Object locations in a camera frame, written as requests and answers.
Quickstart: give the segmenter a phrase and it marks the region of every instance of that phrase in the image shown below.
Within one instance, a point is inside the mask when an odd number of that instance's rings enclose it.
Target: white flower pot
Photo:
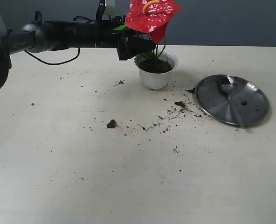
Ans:
[[[168,61],[171,65],[172,70],[169,72],[160,73],[160,74],[144,71],[139,67],[139,64],[138,64],[139,62],[144,60],[144,57],[141,55],[137,55],[135,57],[135,64],[139,68],[140,80],[143,83],[143,85],[145,85],[148,89],[151,89],[151,90],[160,90],[165,86],[167,86],[168,83],[170,82],[173,70],[177,68],[179,63],[176,55],[166,49],[159,57],[159,59],[165,62]]]

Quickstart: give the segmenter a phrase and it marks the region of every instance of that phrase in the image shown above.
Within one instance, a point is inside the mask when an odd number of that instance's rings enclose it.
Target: soil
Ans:
[[[176,106],[181,106],[182,108],[186,108],[186,104],[183,101],[175,102]]]
[[[111,121],[107,124],[107,128],[116,128],[116,121],[115,121],[115,120],[111,120]]]
[[[168,62],[164,62],[159,59],[158,59],[157,67],[152,66],[149,60],[142,61],[139,64],[139,67],[144,71],[155,73],[155,74],[166,73],[172,70],[172,67]]]
[[[231,83],[227,77],[223,77],[222,79],[220,79],[220,85],[228,85],[228,84],[231,84]]]
[[[187,92],[189,92],[189,93],[191,93],[191,94],[195,94],[195,88],[194,88],[194,89],[191,89],[191,90],[185,90],[185,91],[187,91]]]

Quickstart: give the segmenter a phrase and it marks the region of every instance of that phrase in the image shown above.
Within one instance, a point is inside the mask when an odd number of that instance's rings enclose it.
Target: green leaf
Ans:
[[[115,31],[127,31],[127,30],[130,30],[130,29],[131,28],[127,27],[127,25],[125,25],[125,24],[114,28]]]

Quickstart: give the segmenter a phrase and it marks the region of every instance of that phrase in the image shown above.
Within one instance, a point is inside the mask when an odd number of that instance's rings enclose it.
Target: anthurium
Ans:
[[[149,33],[152,40],[159,43],[170,19],[181,10],[173,0],[131,0],[125,23],[133,30]]]

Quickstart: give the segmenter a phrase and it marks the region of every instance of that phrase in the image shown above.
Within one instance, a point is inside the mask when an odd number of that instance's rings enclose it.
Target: white table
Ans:
[[[83,49],[62,66],[12,56],[0,90],[0,224],[276,224],[276,48],[168,48],[179,67],[161,91],[114,49]],[[193,103],[186,117],[158,118],[212,74],[255,83],[270,116],[252,133]],[[119,127],[107,129],[111,119]]]

